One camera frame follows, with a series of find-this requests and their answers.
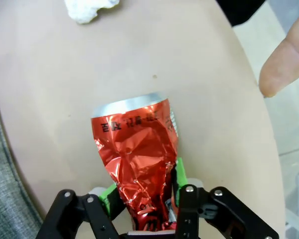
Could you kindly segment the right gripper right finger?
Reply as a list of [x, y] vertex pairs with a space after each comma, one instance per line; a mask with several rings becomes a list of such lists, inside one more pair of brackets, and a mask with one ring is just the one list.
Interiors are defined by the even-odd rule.
[[175, 237], [197, 239], [199, 219], [217, 229], [226, 239], [277, 239], [279, 234], [225, 187], [206, 191], [189, 184], [182, 158], [173, 175], [178, 208]]

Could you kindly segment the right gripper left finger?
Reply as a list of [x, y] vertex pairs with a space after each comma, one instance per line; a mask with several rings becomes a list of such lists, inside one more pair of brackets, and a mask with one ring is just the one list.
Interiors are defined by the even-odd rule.
[[95, 238], [119, 239], [114, 220], [125, 204], [116, 184], [95, 188], [78, 196], [73, 190], [61, 190], [50, 207], [37, 234], [38, 239], [74, 239], [83, 222], [90, 224]]

